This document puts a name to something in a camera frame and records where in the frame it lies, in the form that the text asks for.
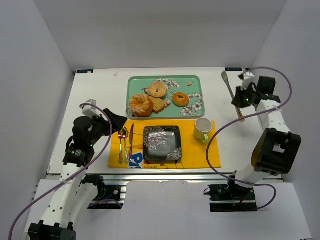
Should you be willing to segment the orange glazed bagel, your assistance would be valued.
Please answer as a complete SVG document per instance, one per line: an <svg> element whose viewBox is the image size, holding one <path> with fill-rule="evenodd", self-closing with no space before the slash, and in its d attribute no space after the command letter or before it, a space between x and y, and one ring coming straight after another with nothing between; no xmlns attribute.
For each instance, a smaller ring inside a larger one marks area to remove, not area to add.
<svg viewBox="0 0 320 240"><path fill-rule="evenodd" d="M183 92L176 92L172 96L172 101L178 107L185 107L189 103L189 97Z"/></svg>

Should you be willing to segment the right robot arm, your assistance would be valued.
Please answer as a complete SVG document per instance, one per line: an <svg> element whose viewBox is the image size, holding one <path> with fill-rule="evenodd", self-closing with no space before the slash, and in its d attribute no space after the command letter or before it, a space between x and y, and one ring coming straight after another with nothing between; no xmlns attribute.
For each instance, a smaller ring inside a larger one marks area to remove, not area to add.
<svg viewBox="0 0 320 240"><path fill-rule="evenodd" d="M302 138L288 128L280 110L281 100L274 95L276 80L261 76L258 83L250 72L239 76L232 104L239 109L253 106L259 113L263 133L255 146L251 162L234 173L236 184L250 188L265 177L288 174L296 159Z"/></svg>

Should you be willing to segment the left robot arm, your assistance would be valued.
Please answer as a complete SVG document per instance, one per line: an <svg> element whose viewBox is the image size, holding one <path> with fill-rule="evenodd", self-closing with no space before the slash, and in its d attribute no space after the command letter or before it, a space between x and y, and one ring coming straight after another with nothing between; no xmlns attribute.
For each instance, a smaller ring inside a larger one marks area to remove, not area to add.
<svg viewBox="0 0 320 240"><path fill-rule="evenodd" d="M109 201L104 178L87 174L93 162L94 145L101 137L110 137L120 131L127 117L104 109L101 114L93 109L83 110L73 122L72 136L65 147L60 187L39 222L31 223L28 236L31 240L74 240L76 221L89 206Z"/></svg>

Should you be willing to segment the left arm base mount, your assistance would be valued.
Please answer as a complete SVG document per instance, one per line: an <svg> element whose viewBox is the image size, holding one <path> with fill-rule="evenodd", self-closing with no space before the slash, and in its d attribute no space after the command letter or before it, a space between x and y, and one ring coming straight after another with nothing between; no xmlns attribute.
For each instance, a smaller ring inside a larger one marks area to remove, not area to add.
<svg viewBox="0 0 320 240"><path fill-rule="evenodd" d="M90 174L84 177L82 184L93 184L97 189L97 196L89 204L88 209L94 210L120 210L125 201L125 186L105 183L100 175Z"/></svg>

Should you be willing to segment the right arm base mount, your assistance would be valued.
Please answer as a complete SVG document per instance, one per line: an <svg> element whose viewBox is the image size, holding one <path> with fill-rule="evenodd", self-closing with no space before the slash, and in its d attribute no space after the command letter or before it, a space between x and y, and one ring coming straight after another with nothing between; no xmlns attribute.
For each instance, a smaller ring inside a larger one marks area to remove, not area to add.
<svg viewBox="0 0 320 240"><path fill-rule="evenodd" d="M256 195L252 188L231 193L226 184L211 184L203 191L209 196L211 213L257 212Z"/></svg>

